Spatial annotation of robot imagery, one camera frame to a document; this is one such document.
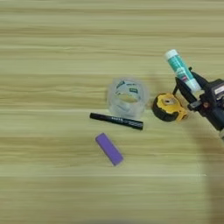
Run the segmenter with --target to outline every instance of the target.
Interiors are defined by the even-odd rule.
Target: black marker
[[[121,117],[117,117],[117,116],[99,115],[99,114],[91,113],[89,117],[93,118],[95,120],[99,120],[99,121],[121,124],[121,125],[128,126],[133,129],[136,129],[136,130],[142,130],[144,128],[143,122],[130,120],[130,119],[126,119],[126,118],[121,118]]]

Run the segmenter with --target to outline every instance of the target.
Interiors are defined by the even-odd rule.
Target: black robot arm
[[[224,80],[218,79],[212,82],[207,81],[197,73],[191,71],[195,80],[199,83],[204,94],[197,99],[191,89],[179,78],[176,78],[176,87],[173,91],[175,95],[177,91],[185,97],[189,102],[188,108],[192,111],[199,112],[219,131],[224,131]]]

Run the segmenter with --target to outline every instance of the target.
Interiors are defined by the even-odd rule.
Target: tape measure
[[[160,94],[153,102],[152,111],[157,118],[165,122],[179,122],[187,116],[186,110],[173,94]]]

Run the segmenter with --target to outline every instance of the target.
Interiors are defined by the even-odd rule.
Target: wood grain
[[[150,105],[172,91],[169,49],[223,78],[223,23],[223,1],[0,1],[0,223],[222,224],[218,133],[193,113],[161,122]],[[124,76],[150,89],[142,132],[88,118],[109,113]]]

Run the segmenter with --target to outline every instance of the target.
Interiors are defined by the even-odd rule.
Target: purple block
[[[101,146],[104,153],[108,156],[113,165],[118,165],[123,161],[122,154],[111,143],[104,133],[101,133],[99,136],[97,136],[95,141]]]

